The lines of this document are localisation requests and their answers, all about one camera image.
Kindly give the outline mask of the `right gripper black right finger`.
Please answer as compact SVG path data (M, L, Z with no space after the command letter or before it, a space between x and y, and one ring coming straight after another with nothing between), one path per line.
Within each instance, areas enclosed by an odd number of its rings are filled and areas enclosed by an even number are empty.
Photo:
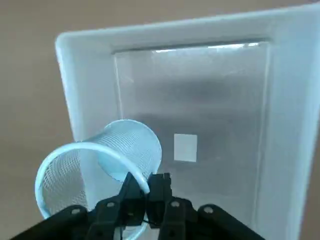
M194 209L190 200L173 196L169 173L148 179L149 225L160 240L261 240L262 236L215 204Z

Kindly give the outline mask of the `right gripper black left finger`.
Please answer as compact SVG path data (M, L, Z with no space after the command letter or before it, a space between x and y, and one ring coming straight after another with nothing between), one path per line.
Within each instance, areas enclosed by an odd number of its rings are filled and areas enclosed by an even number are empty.
M131 173L118 195L91 211L70 205L14 236L15 240L136 240L146 229L145 196Z

